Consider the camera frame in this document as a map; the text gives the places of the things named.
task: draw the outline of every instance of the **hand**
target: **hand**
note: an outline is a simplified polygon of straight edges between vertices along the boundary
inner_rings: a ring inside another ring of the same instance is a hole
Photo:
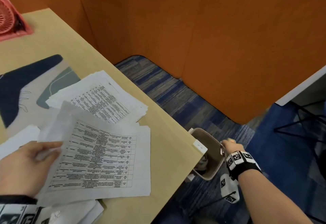
[[[224,145],[226,152],[228,154],[232,154],[235,151],[245,151],[242,144],[237,144],[234,139],[228,138],[227,140],[223,140],[222,144]]]
[[[0,160],[0,195],[35,197],[61,151],[56,149],[43,160],[36,160],[37,154],[61,145],[62,142],[31,141]]]

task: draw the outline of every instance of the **desk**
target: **desk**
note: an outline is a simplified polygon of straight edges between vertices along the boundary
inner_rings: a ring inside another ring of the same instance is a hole
[[[105,70],[148,106],[140,124],[151,128],[151,195],[104,199],[107,209],[98,223],[150,223],[202,157],[195,139],[50,9],[23,16],[35,33],[0,42],[0,74],[61,54],[80,78]]]

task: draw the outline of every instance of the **pink object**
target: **pink object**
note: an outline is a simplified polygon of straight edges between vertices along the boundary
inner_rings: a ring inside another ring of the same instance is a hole
[[[32,33],[31,27],[11,2],[0,0],[0,41]]]

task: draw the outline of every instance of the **white paper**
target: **white paper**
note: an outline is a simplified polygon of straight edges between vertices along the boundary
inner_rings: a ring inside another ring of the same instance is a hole
[[[149,196],[149,127],[113,125],[63,102],[45,139],[64,143],[38,195],[40,205]]]
[[[37,141],[40,129],[36,125],[29,125],[0,145],[0,160],[27,144],[29,141]]]
[[[104,71],[90,74],[81,81],[52,95],[46,103],[60,108],[63,101],[84,109],[98,118],[116,124],[135,123],[146,114],[147,106],[124,91]]]
[[[57,213],[57,218],[53,220],[53,224],[79,224],[94,209],[97,203],[98,201],[96,200],[89,200],[43,208],[35,224],[42,224],[43,221],[51,218],[54,213]]]
[[[80,221],[78,224],[92,224],[97,218],[99,218],[104,208],[96,201],[94,208]]]

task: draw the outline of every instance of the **desk mat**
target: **desk mat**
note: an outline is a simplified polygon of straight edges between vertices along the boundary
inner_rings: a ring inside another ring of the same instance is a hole
[[[0,115],[8,136],[30,124],[41,128],[49,114],[45,101],[79,80],[59,54],[0,75]]]

